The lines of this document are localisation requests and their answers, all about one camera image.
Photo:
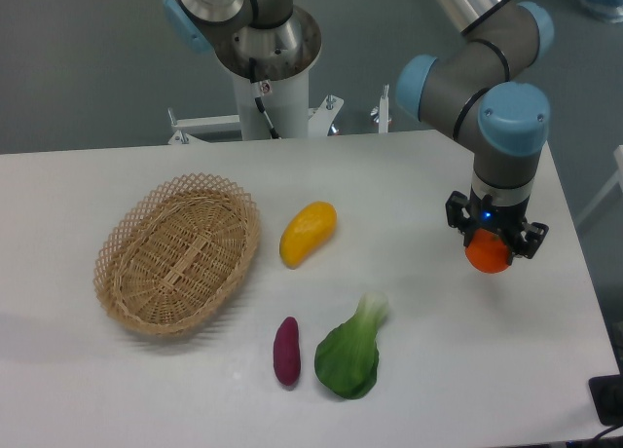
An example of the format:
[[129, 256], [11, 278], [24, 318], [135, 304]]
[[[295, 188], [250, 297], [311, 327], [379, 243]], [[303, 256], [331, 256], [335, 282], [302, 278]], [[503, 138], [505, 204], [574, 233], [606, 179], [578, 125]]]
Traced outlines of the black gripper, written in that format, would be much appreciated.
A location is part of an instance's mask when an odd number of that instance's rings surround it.
[[461, 233], [464, 246], [471, 244], [479, 229], [496, 234], [508, 247], [507, 265], [510, 266], [517, 257], [533, 259], [549, 232], [546, 224], [526, 221], [529, 200], [498, 206], [485, 202], [473, 190], [469, 198], [453, 191], [445, 202], [447, 223]]

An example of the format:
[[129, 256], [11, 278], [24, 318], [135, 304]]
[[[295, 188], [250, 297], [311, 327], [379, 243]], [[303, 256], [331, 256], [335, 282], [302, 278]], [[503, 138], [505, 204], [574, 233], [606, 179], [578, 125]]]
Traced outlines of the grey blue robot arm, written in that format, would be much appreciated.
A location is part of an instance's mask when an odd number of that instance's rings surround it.
[[[448, 60], [420, 55], [395, 87], [399, 107], [472, 152], [468, 194], [446, 201], [477, 270], [494, 274], [532, 258], [548, 228], [526, 217], [548, 138], [545, 94], [516, 82], [551, 46], [547, 12], [513, 0], [437, 0], [464, 38]], [[293, 0], [164, 0], [165, 16], [194, 52], [215, 53], [232, 77], [246, 140], [322, 137], [333, 104], [309, 107], [309, 73], [321, 50], [314, 18]]]

